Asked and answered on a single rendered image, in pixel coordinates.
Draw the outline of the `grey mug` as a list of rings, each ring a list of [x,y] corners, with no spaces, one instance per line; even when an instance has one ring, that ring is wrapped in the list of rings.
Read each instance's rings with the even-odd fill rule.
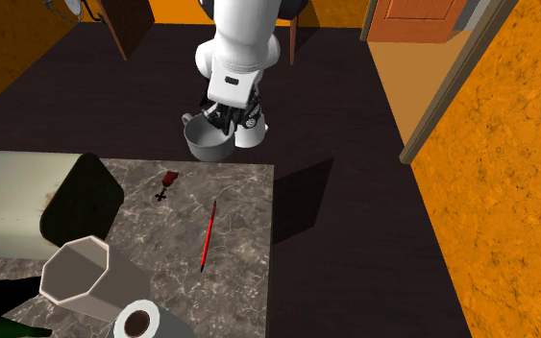
[[[229,132],[215,128],[202,114],[182,116],[184,138],[189,151],[201,161],[218,162],[228,158],[234,151],[234,123],[229,126]]]

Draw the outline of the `red and black medal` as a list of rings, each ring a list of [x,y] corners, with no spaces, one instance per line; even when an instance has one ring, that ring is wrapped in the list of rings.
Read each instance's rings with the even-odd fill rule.
[[[173,171],[167,171],[161,181],[162,189],[160,193],[156,194],[155,197],[158,202],[161,202],[162,200],[166,199],[167,196],[165,195],[166,190],[173,184],[173,182],[176,180],[176,178],[179,176],[178,172]]]

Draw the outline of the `black chair with wooden legs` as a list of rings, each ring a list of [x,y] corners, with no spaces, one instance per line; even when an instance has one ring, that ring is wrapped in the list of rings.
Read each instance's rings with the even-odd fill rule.
[[[278,18],[289,22],[289,64],[295,61],[296,33],[301,12],[309,0],[281,0]]]

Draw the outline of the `red pen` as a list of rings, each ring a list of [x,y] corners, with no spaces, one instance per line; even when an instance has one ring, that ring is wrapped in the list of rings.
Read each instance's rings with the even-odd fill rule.
[[[217,202],[214,201],[213,205],[212,205],[210,217],[209,217],[208,229],[207,229],[207,232],[206,232],[206,240],[205,240],[203,250],[202,250],[201,262],[200,262],[200,273],[203,273],[203,271],[205,269],[205,266],[206,266],[207,255],[208,255],[208,251],[209,251],[209,242],[210,242],[211,233],[212,233],[212,229],[213,229],[213,223],[214,223],[216,209],[217,209]]]

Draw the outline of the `marble top table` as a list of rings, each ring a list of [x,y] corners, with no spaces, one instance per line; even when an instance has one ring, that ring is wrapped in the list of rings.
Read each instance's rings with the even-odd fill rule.
[[[189,324],[195,338],[264,338],[273,168],[101,160],[124,191],[124,202],[101,240],[145,272],[151,286],[147,299]],[[158,202],[155,195],[167,171],[179,176]],[[200,273],[214,201],[209,251]],[[0,279],[41,277],[50,258],[0,257]],[[40,293],[5,315],[50,328],[52,338],[105,338],[112,323],[60,307]]]

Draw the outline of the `orange wooden door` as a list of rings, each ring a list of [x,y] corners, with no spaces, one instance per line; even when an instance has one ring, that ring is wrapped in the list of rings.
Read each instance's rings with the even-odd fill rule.
[[[377,0],[368,42],[444,43],[467,0]]]

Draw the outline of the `beige octagonal cup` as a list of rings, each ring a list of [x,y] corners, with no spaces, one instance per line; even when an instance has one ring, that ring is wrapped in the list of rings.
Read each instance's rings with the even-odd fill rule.
[[[95,236],[65,243],[42,268],[39,293],[52,303],[108,323],[151,295],[150,279]]]

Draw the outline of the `white paper roll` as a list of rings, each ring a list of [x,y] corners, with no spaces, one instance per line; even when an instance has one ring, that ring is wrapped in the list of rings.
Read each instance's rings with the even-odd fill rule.
[[[195,338],[185,321],[149,300],[128,304],[105,338]]]

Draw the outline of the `pale green rounded box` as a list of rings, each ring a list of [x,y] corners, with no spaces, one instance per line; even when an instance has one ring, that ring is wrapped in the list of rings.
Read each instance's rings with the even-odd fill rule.
[[[123,202],[94,154],[0,151],[0,257],[48,259],[69,241],[105,239]]]

